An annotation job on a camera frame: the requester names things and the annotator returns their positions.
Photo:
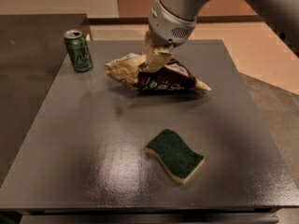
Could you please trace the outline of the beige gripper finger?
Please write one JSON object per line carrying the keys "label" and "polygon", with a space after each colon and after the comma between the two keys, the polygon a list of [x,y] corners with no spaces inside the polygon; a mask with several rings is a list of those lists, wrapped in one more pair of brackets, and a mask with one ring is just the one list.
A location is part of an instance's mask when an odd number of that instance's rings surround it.
{"label": "beige gripper finger", "polygon": [[155,45],[150,37],[149,31],[147,31],[144,36],[142,53],[146,55],[146,63],[153,63],[155,55]]}
{"label": "beige gripper finger", "polygon": [[146,73],[155,73],[163,68],[173,58],[172,46],[155,46],[155,55],[153,63],[144,63],[141,71]]}

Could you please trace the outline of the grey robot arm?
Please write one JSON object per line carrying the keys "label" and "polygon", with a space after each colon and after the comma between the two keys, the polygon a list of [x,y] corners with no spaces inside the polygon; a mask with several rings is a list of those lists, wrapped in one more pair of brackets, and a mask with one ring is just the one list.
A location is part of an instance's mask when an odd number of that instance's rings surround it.
{"label": "grey robot arm", "polygon": [[[199,12],[209,1],[155,0],[142,48],[147,72],[164,67],[173,58],[173,48],[187,42]],[[299,0],[244,1],[294,54],[299,54]]]}

